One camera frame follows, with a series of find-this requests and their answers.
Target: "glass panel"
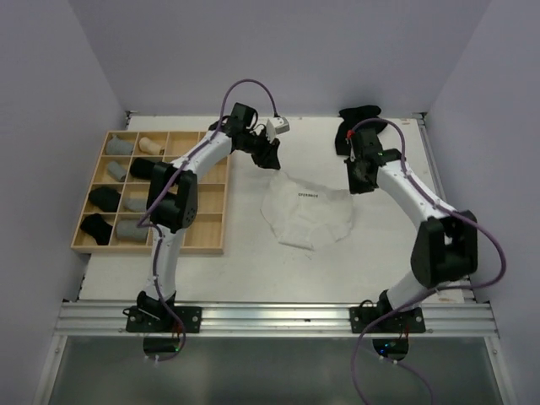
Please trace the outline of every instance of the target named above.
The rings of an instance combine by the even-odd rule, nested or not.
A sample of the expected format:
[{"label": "glass panel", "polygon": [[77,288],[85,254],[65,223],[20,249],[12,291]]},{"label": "glass panel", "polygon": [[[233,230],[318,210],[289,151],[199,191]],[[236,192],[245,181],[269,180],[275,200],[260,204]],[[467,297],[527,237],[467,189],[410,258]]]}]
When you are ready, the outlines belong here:
[{"label": "glass panel", "polygon": [[[349,369],[353,339],[189,337],[176,359],[144,361],[142,339],[71,337],[51,405],[358,404]],[[357,364],[374,405],[428,404],[422,382],[380,362],[366,342]],[[502,404],[483,339],[412,340],[408,365],[436,403]]]}]

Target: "white table surface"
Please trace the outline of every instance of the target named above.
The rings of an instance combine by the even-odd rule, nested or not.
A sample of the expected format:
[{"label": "white table surface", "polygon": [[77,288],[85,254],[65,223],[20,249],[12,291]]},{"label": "white table surface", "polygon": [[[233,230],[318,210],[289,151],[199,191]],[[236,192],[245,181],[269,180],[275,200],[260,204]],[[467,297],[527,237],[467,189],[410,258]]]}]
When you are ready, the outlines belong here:
[{"label": "white table surface", "polygon": [[[133,131],[201,131],[215,117],[135,116]],[[333,140],[340,119],[289,118],[280,137],[279,159],[289,175],[332,188],[348,188],[343,157]],[[407,158],[429,187],[433,180],[415,120],[393,120],[405,133]],[[388,127],[385,148],[398,148]],[[232,155],[225,253],[182,255],[176,269],[177,300],[335,303],[376,300],[408,270],[416,231],[405,213],[381,190],[354,196],[354,228],[344,240],[319,251],[280,245],[261,215],[272,170],[257,168],[248,154]],[[146,284],[149,255],[94,254],[81,300],[135,300]],[[461,291],[446,291],[430,302],[463,302]]]}]

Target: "purple wall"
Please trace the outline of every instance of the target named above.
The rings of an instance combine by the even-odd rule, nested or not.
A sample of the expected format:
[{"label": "purple wall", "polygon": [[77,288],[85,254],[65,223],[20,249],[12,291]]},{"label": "purple wall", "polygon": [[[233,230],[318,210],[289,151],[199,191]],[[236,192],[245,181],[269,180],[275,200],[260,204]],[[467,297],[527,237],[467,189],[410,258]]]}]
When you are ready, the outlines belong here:
[{"label": "purple wall", "polygon": [[[70,0],[112,88],[145,114],[216,114],[259,78],[287,113],[426,111],[489,0]],[[235,96],[269,111],[261,90]]]},{"label": "purple wall", "polygon": [[[540,395],[540,3],[494,0],[429,111],[446,195],[500,239],[508,275],[491,300],[520,403]],[[476,281],[499,269],[482,239]]]},{"label": "purple wall", "polygon": [[31,402],[62,298],[84,263],[69,245],[105,131],[122,109],[68,3],[0,13],[0,403]]}]

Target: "wooden tray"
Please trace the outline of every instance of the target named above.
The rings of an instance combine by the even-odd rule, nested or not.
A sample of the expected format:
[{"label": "wooden tray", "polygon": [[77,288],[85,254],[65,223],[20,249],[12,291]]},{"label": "wooden tray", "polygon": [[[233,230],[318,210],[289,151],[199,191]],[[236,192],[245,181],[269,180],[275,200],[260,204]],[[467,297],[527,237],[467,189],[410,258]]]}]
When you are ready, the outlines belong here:
[{"label": "wooden tray", "polygon": [[[131,156],[110,156],[105,154],[106,143],[114,136],[133,143]],[[123,207],[122,200],[126,197],[144,197],[149,192],[149,181],[141,180],[129,174],[129,167],[136,157],[163,160],[171,162],[188,152],[205,135],[205,132],[108,132],[101,148],[100,157],[95,166],[94,176],[86,194],[83,210],[77,222],[73,237],[72,249],[81,253],[95,252],[147,252],[152,251],[152,235],[148,233],[146,243],[118,240],[116,238],[116,223],[120,219],[139,219],[142,213],[133,213]],[[165,147],[165,153],[153,156],[142,152],[138,140],[142,137],[152,139]],[[124,182],[116,181],[106,170],[109,162],[115,160],[127,171]],[[187,230],[182,242],[183,253],[212,253],[223,254],[224,218],[227,207],[227,191],[230,172],[230,157],[221,160],[202,179],[198,185],[198,212],[192,226]],[[88,200],[89,193],[99,186],[109,186],[121,193],[121,201],[115,213],[104,213]],[[111,239],[106,246],[99,246],[94,238],[83,232],[79,226],[81,221],[92,213],[100,213],[105,221],[113,226]]]}]

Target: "gray sock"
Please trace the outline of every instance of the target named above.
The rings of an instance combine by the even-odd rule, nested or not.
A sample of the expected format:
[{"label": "gray sock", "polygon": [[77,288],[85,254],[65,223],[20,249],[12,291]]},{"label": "gray sock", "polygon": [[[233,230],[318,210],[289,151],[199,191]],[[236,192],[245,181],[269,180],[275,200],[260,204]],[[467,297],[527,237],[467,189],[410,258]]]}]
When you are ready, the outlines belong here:
[{"label": "gray sock", "polygon": [[111,140],[107,142],[107,145],[105,146],[105,153],[129,156],[133,153],[133,143],[129,143],[128,141],[124,141],[116,135],[113,135]]},{"label": "gray sock", "polygon": [[127,170],[121,167],[115,160],[107,164],[107,171],[116,181],[126,181]]},{"label": "gray sock", "polygon": [[116,223],[116,238],[118,240],[131,240],[146,242],[149,235],[148,228],[138,228],[136,219],[123,219]]},{"label": "gray sock", "polygon": [[124,198],[122,205],[134,213],[143,213],[146,211],[146,198]]}]

